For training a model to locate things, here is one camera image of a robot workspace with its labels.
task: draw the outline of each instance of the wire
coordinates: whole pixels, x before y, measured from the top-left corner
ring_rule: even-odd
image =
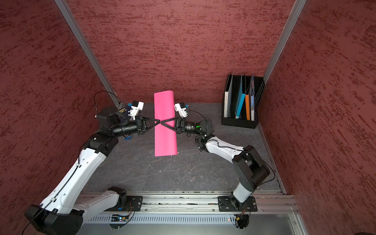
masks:
[[[56,198],[59,193],[61,192],[61,190],[63,190],[63,188],[67,185],[67,183],[69,182],[69,180],[72,178],[72,176],[74,175],[74,173],[76,172],[76,170],[78,169],[78,166],[76,166],[75,170],[73,171],[73,173],[71,174],[71,176],[69,177],[69,179],[65,182],[65,184],[63,185],[63,187],[61,187],[61,189],[57,192],[57,194],[53,197],[53,198]],[[22,233],[21,235],[24,234],[26,228],[29,226],[29,224],[31,224],[31,222],[42,212],[44,211],[45,208],[47,208],[50,204],[51,204],[52,200],[47,204],[47,206],[45,206],[40,212],[38,212],[38,214],[36,214],[30,221],[29,223],[25,226],[25,228],[22,230]]]
[[[40,212],[38,212],[38,214],[36,214],[30,221],[29,221],[29,223],[25,226],[25,228],[22,230],[22,233],[21,233],[21,235],[23,235],[24,234],[24,232],[25,232],[25,230],[26,230],[26,228],[29,226],[29,224],[31,224],[31,222],[42,212],[42,211],[44,211],[44,209],[46,208],[46,207],[48,207],[50,204],[51,204],[51,202],[52,201],[50,201]]]
[[[129,216],[128,216],[128,221],[127,221],[124,225],[126,225],[127,223],[129,223],[129,221],[131,221],[131,220],[133,219],[133,216],[135,216],[135,213],[136,213],[136,208],[135,208],[135,210],[133,211],[133,215],[132,215],[132,217],[129,218]]]
[[[95,101],[95,96],[96,96],[98,93],[101,93],[101,92],[107,92],[107,93],[110,93],[110,94],[114,95],[116,98],[118,98],[118,99],[120,100],[120,103],[119,103],[119,104],[123,103],[123,104],[125,105],[125,103],[124,103],[119,97],[117,97],[117,95],[115,95],[114,93],[109,92],[109,91],[98,91],[97,93],[94,94],[94,106],[95,106],[95,111],[96,111],[97,114],[98,114],[98,109],[97,109],[97,102]]]
[[[132,203],[130,202],[129,204],[130,204],[130,212],[129,212],[129,214],[128,214],[128,218],[129,218],[130,214],[132,213]]]
[[[201,114],[201,113],[199,113],[199,112],[196,112],[195,110],[190,110],[190,112],[195,112],[195,113],[198,113],[198,114],[200,114],[201,115],[201,117],[203,117],[204,118],[204,120],[205,120],[205,122],[206,122],[206,131],[205,132],[208,132],[208,122],[207,122],[207,120],[206,120],[206,118]]]
[[[82,151],[82,147],[83,145],[85,144],[86,142],[84,142],[81,147],[80,147],[80,150],[78,151],[78,164],[80,164],[80,158],[81,158],[81,151]]]
[[[229,146],[219,146],[219,142],[218,142],[217,140],[215,140],[215,139],[212,139],[212,140],[214,140],[214,141],[217,142],[217,146],[218,146],[219,148],[229,148],[229,149],[233,149],[233,150],[237,150],[237,151],[245,151],[245,152],[250,153],[250,154],[253,154],[254,156],[256,156],[256,157],[258,157],[259,159],[263,160],[259,155],[255,154],[255,153],[252,153],[252,152],[250,152],[250,151],[248,151],[248,150],[245,150],[245,149],[243,149],[243,150],[241,150],[241,149],[234,149],[234,148],[231,148],[231,147],[229,147]],[[272,168],[272,167],[271,167],[266,161],[263,160],[263,162],[264,162],[264,163],[269,167],[269,169],[273,172],[273,178],[270,179],[270,180],[267,180],[267,181],[262,182],[258,187],[260,187],[260,186],[263,185],[264,183],[270,182],[270,181],[272,181],[272,180],[274,180],[274,179],[276,178],[276,174],[275,174],[273,168]]]

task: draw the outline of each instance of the book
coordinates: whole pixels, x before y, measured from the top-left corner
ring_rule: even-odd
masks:
[[[251,97],[251,78],[246,77],[246,97],[245,97],[245,103],[246,103],[246,117],[247,120],[251,120],[251,115],[250,115],[250,97]]]
[[[243,107],[244,98],[246,97],[246,77],[241,75],[240,76],[240,86],[239,86],[239,93],[238,93],[238,100],[236,104],[236,115],[235,118],[239,119],[240,111]]]
[[[229,112],[230,112],[232,77],[233,77],[233,73],[232,74],[229,73],[229,76],[227,77],[226,88],[224,90],[224,111],[223,111],[224,117],[228,117]]]
[[[255,78],[251,78],[251,121],[255,120]]]
[[[240,88],[240,76],[232,76],[231,101],[229,100],[230,102],[230,117],[229,118],[235,118],[239,88]]]

